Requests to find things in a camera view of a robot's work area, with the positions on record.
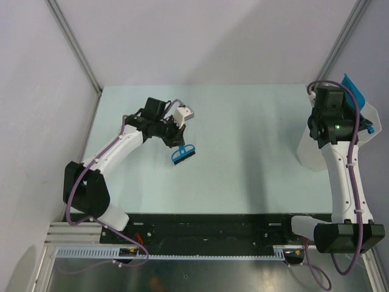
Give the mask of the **blue hand brush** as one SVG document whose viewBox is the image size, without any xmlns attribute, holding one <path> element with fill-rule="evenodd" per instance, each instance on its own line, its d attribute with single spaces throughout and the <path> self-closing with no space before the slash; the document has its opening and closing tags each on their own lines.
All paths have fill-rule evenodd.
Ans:
<svg viewBox="0 0 389 292">
<path fill-rule="evenodd" d="M 186 144 L 179 146 L 179 148 L 171 155 L 171 161 L 174 165 L 186 160 L 187 158 L 196 154 L 196 149 L 193 144 Z"/>
</svg>

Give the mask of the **blue dustpan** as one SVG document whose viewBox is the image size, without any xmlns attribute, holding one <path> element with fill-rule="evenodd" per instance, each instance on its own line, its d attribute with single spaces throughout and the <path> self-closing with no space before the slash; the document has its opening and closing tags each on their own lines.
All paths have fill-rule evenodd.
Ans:
<svg viewBox="0 0 389 292">
<path fill-rule="evenodd" d="M 353 81 L 348 77 L 347 74 L 344 74 L 344 78 L 341 82 L 341 84 L 348 88 L 349 91 L 353 94 L 355 97 L 355 100 L 358 104 L 359 108 L 359 113 L 360 113 L 360 124 L 365 124 L 366 125 L 366 130 L 368 134 L 373 134 L 374 133 L 374 128 L 373 128 L 373 123 L 371 122 L 369 125 L 367 125 L 365 122 L 362 122 L 362 120 L 366 120 L 366 118 L 362 115 L 362 109 L 366 104 L 365 98 L 363 94 L 357 89 L 356 85 L 353 83 Z"/>
</svg>

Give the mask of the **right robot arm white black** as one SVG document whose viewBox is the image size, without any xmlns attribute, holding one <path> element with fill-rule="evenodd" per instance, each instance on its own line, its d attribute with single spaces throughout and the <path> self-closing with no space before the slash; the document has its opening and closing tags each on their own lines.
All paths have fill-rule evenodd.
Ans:
<svg viewBox="0 0 389 292">
<path fill-rule="evenodd" d="M 369 210 L 359 172 L 359 147 L 364 141 L 358 134 L 373 131 L 373 123 L 361 115 L 357 99 L 343 85 L 311 86 L 308 98 L 312 111 L 297 158 L 307 169 L 327 171 L 331 220 L 296 215 L 281 227 L 281 239 L 294 244 L 305 237 L 324 254 L 365 253 L 385 237 L 384 226 L 375 223 Z"/>
</svg>

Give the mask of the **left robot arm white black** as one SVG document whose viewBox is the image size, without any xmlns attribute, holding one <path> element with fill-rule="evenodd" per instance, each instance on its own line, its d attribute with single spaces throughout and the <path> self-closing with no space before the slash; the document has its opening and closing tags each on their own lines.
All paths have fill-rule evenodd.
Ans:
<svg viewBox="0 0 389 292">
<path fill-rule="evenodd" d="M 64 169 L 63 201 L 66 212 L 76 209 L 104 226 L 113 228 L 121 243 L 133 239 L 129 216 L 111 203 L 106 176 L 132 151 L 152 137 L 169 148 L 183 147 L 185 123 L 193 110 L 177 99 L 172 102 L 148 98 L 143 108 L 122 117 L 119 132 L 96 154 L 82 162 L 71 161 Z"/>
</svg>

